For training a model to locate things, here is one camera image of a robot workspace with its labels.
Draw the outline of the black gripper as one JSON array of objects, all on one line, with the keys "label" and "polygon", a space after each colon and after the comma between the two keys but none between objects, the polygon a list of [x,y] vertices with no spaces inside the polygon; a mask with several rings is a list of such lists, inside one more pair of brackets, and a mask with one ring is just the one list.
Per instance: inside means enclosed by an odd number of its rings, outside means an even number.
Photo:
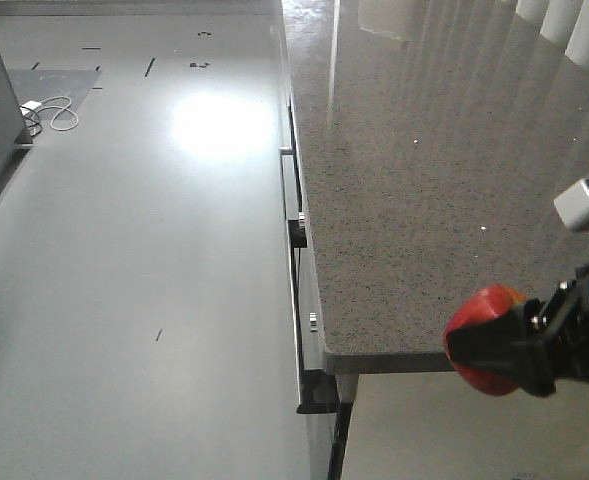
[{"label": "black gripper", "polygon": [[589,264],[547,299],[500,315],[490,306],[471,299],[445,328],[446,356],[468,385],[490,396],[521,389],[547,397],[560,379],[589,384]]}]

